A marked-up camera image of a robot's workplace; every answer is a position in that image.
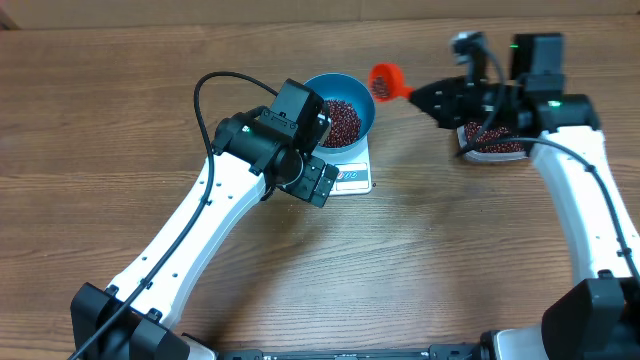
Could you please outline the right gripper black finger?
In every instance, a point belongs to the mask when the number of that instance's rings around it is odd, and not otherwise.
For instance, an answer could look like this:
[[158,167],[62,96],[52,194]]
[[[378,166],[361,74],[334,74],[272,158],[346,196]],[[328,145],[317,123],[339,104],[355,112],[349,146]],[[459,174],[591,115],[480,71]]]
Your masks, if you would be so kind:
[[438,99],[434,97],[411,97],[409,102],[421,112],[431,117],[439,128],[448,127],[448,115],[442,109]]
[[432,98],[435,96],[441,96],[445,92],[447,83],[448,83],[447,79],[441,79],[441,80],[423,85],[421,87],[418,87],[410,93],[409,99],[421,100],[421,99]]

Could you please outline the red measuring scoop blue handle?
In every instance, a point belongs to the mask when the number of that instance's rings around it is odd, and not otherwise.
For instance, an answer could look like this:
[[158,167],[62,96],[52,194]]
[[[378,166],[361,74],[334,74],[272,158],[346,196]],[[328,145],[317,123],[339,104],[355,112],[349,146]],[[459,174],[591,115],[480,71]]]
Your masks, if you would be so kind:
[[369,72],[368,86],[378,102],[396,98],[409,99],[414,89],[405,83],[403,70],[393,63],[376,64]]

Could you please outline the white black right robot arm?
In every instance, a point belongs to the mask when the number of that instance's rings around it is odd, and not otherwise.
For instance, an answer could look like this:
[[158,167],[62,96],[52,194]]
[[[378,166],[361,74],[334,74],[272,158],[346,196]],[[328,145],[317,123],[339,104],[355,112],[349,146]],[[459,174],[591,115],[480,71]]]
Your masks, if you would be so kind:
[[414,90],[410,102],[446,129],[501,125],[521,144],[552,197],[574,285],[534,326],[495,332],[494,359],[635,359],[639,355],[639,234],[608,164],[599,117],[583,94],[565,92],[564,39],[518,34],[512,65],[495,63],[480,32],[451,42],[468,73]]

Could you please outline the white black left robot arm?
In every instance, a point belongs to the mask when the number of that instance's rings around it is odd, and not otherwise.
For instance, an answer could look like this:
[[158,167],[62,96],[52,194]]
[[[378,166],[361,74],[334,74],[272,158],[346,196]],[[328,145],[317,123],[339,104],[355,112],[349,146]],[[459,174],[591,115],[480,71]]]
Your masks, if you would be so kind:
[[338,170],[314,156],[329,134],[324,99],[286,80],[274,102],[219,122],[210,136],[194,108],[206,160],[197,181],[142,253],[105,289],[84,284],[71,303],[74,359],[215,359],[174,328],[203,271],[239,220],[281,190],[316,207]]

